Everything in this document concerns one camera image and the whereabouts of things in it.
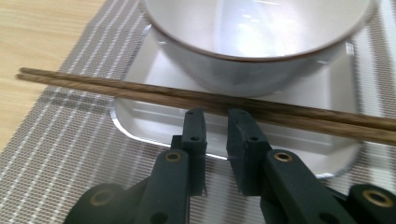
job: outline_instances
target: wooden table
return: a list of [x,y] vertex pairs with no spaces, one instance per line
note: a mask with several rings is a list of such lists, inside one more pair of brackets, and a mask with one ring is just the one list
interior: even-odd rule
[[57,70],[104,2],[0,1],[0,152],[45,88],[16,80],[18,69]]

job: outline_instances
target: ceramic bowl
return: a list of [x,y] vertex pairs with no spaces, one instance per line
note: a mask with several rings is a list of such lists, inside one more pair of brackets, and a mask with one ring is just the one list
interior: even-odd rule
[[330,62],[375,0],[144,0],[168,57],[206,89],[269,94]]

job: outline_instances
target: wooden chopstick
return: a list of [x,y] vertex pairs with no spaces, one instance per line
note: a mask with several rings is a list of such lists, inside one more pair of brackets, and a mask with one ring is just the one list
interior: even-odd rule
[[185,109],[201,107],[205,112],[223,116],[227,116],[227,109],[237,107],[248,111],[258,122],[396,146],[396,119],[150,86],[110,78],[83,77],[31,68],[22,68],[21,72],[23,74],[18,74],[17,78],[43,84],[91,91],[157,105]]

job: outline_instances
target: gray placemat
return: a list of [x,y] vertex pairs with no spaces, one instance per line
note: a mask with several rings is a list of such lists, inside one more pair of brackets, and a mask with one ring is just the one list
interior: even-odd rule
[[[396,118],[396,3],[382,0],[354,36],[357,93],[365,114]],[[122,78],[148,25],[139,1],[107,1],[60,71]],[[110,117],[112,98],[47,87],[0,155],[0,223],[60,223],[87,189],[125,188],[149,175],[166,149],[128,138]],[[346,193],[373,183],[396,193],[396,148],[365,143],[355,166],[325,180]],[[227,161],[207,159],[208,197],[191,201],[191,223],[264,223],[258,198],[237,193]]]

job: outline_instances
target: bowl rim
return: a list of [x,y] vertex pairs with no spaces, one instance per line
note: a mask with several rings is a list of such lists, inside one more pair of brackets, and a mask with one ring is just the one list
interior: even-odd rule
[[155,28],[157,32],[161,33],[161,35],[164,35],[166,38],[168,38],[168,40],[170,40],[174,44],[177,44],[184,49],[188,49],[195,53],[205,55],[211,58],[221,59],[225,61],[243,62],[243,63],[283,62],[283,61],[302,59],[302,58],[318,55],[321,52],[327,51],[347,41],[352,35],[356,34],[364,26],[364,24],[375,14],[375,11],[377,11],[377,7],[378,7],[378,0],[371,0],[368,6],[368,10],[364,12],[361,20],[356,21],[355,24],[353,24],[348,30],[344,32],[343,35],[339,36],[333,41],[329,41],[326,45],[322,46],[321,48],[311,49],[297,54],[278,56],[278,57],[239,57],[239,56],[232,56],[227,54],[220,54],[207,49],[200,49],[170,34],[164,28],[162,28],[161,25],[150,14],[148,7],[146,6],[147,1],[149,0],[143,0],[142,6],[143,6],[144,14],[147,17],[149,23],[151,23],[151,25]]

